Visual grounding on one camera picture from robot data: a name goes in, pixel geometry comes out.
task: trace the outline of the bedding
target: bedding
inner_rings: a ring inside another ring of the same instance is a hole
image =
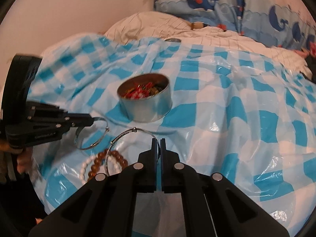
[[[169,77],[173,107],[156,122],[131,122],[116,90],[147,72]],[[68,39],[44,53],[28,99],[107,117],[110,132],[84,152],[73,146],[74,130],[61,141],[34,147],[34,189],[50,213],[82,186],[82,162],[136,126],[166,138],[167,149],[199,173],[221,172],[293,237],[316,205],[315,92],[301,74],[248,51],[154,37],[123,44],[96,34]],[[92,128],[85,143],[102,133],[102,126]],[[150,145],[150,137],[137,133],[122,138],[116,150],[131,164]],[[133,230],[185,236],[181,211],[179,195],[140,194]]]
[[[281,47],[268,48],[251,38],[239,35],[237,32],[229,30],[224,32],[217,27],[191,30],[186,20],[166,13],[156,11],[136,13],[114,24],[105,33],[105,36],[122,44],[144,37],[178,38],[187,44],[211,45],[254,52],[281,63],[293,74],[302,72],[309,79],[312,78],[312,73],[308,69],[306,61],[294,51]]]
[[[155,10],[210,26],[224,24],[268,47],[310,49],[316,23],[301,0],[155,0]]]

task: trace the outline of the cartoon whale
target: cartoon whale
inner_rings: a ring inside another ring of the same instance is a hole
[[[307,38],[306,38],[306,48],[307,48],[307,50],[311,49],[311,45],[310,45],[311,42],[315,42],[315,36],[314,35],[308,35]]]
[[[301,33],[300,25],[298,24],[298,22],[295,22],[293,24],[292,35],[293,35],[293,39],[296,42],[300,42],[301,38],[305,36],[304,33]]]
[[[245,0],[237,0],[237,17],[242,17],[245,5]]]
[[[283,26],[280,26],[279,20],[277,18],[277,14],[276,14],[276,7],[275,7],[275,5],[270,8],[269,21],[270,21],[271,26],[275,30],[277,30],[279,32],[281,32],[281,31],[283,31],[285,29],[285,25],[286,24],[289,24],[289,22],[287,20],[281,19],[280,23],[283,24]]]
[[[192,9],[203,9],[205,11],[214,11],[215,3],[218,0],[186,0],[189,7]]]

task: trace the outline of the dark cloth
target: dark cloth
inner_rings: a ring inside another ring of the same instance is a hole
[[[44,206],[28,175],[16,182],[0,184],[1,237],[27,237],[36,225],[35,218],[45,216]]]
[[[311,70],[312,82],[316,84],[316,58],[312,57],[310,54],[306,57],[305,61],[307,62],[308,68]]]

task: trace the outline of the brown bead bracelet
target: brown bead bracelet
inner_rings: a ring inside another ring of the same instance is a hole
[[[105,155],[108,149],[97,154],[97,157],[94,159],[94,163],[91,166],[91,171],[88,173],[88,181],[90,181],[100,170],[100,166],[102,165],[103,160],[105,159]],[[115,158],[115,160],[120,164],[122,170],[128,166],[128,161],[124,159],[124,157],[116,150],[111,151],[111,156]]]

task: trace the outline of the plastic sheet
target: plastic sheet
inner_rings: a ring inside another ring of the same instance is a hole
[[[130,122],[116,89],[145,72],[169,77],[173,107],[156,122]],[[82,162],[136,126],[166,138],[167,149],[197,172],[221,172],[294,236],[316,204],[315,91],[302,75],[254,53],[155,38],[119,45],[92,34],[66,42],[43,58],[28,99],[106,116],[110,132],[85,152],[73,146],[73,130],[35,147],[34,188],[51,212],[82,186]],[[88,131],[85,142],[94,142],[101,128]],[[150,136],[136,133],[115,149],[131,164],[150,144]],[[179,195],[138,195],[133,230],[183,236],[181,210]]]

